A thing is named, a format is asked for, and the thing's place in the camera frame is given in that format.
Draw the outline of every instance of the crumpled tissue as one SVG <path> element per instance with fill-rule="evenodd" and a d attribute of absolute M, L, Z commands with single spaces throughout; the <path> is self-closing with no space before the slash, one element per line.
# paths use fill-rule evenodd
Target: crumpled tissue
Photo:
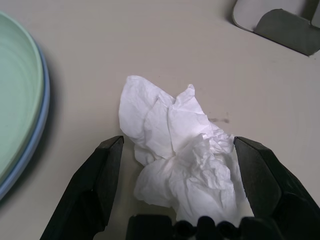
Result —
<path fill-rule="evenodd" d="M 208 120 L 193 85 L 173 98 L 145 78 L 129 76 L 119 121 L 144 166 L 134 189 L 138 200 L 173 207 L 177 221 L 193 225 L 201 216 L 235 221 L 246 197 L 231 156 L 234 137 Z"/>

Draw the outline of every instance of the white table surface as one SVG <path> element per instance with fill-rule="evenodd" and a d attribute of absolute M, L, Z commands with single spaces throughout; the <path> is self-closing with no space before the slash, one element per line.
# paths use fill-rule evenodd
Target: white table surface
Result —
<path fill-rule="evenodd" d="M 42 47 L 53 95 L 40 147 L 0 202 L 2 240 L 39 239 L 75 171 L 101 141 L 121 134 L 118 108 L 128 75 L 172 96 L 192 83 L 209 118 L 227 118 L 217 124 L 271 148 L 320 204 L 320 54 L 306 57 L 232 25 L 233 4 L 0 0 Z M 173 216 L 134 199 L 140 170 L 126 140 L 109 227 L 96 240 L 123 240 L 137 213 Z"/>

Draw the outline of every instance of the plate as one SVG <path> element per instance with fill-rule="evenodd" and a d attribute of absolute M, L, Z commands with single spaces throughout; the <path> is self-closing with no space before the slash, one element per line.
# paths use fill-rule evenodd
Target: plate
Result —
<path fill-rule="evenodd" d="M 21 158 L 16 163 L 13 170 L 10 172 L 10 174 L 7 176 L 4 182 L 0 185 L 0 200 L 10 190 L 10 188 L 14 185 L 14 183 L 17 181 L 21 173 L 24 171 L 24 169 L 28 165 L 32 155 L 34 154 L 38 146 L 38 143 L 40 141 L 40 138 L 42 136 L 42 133 L 46 125 L 46 120 L 47 120 L 47 115 L 48 115 L 49 105 L 50 105 L 50 80 L 49 80 L 48 67 L 47 67 L 44 54 L 42 53 L 39 47 L 38 47 L 38 51 L 42 61 L 43 76 L 44 76 L 44 92 L 43 92 L 43 99 L 42 99 L 40 114 L 34 129 L 34 132 L 24 152 L 22 153 Z"/>
<path fill-rule="evenodd" d="M 0 183 L 25 150 L 44 93 L 38 48 L 29 33 L 0 12 Z"/>

